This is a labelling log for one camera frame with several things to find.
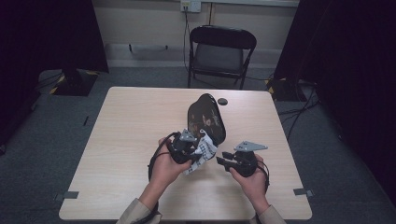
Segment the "beige sleeve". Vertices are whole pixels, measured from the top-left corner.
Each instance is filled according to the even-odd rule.
[[[262,224],[286,224],[272,205],[259,216],[259,220]],[[255,217],[250,220],[250,224],[257,224]]]
[[[151,211],[136,198],[123,212],[117,224],[135,223],[136,221],[148,216],[150,213]],[[159,223],[161,217],[162,215],[157,213],[157,215],[155,215],[154,218],[148,222],[148,224]]]

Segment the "person's right hand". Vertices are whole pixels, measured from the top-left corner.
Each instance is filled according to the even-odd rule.
[[[263,159],[255,154],[260,167],[263,167]],[[241,176],[234,168],[230,168],[233,178],[241,185],[242,191],[246,194],[254,210],[258,215],[262,214],[270,205],[265,197],[265,174],[259,168],[253,175],[248,177]]]

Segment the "hand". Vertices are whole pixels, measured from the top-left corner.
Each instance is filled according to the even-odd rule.
[[[262,157],[257,154],[255,156],[260,167],[263,167]],[[250,200],[256,213],[258,215],[262,214],[270,206],[265,197],[265,181],[267,181],[265,174],[259,168],[249,177],[241,176],[234,168],[230,168],[230,173],[241,185],[242,191]]]
[[[175,162],[170,154],[166,144],[160,149],[157,155],[154,167],[152,169],[150,182],[147,184],[145,190],[139,198],[139,201],[144,204],[149,210],[152,210],[158,200],[161,198],[166,188],[172,184],[177,177],[191,166],[191,161],[186,161],[183,164]]]

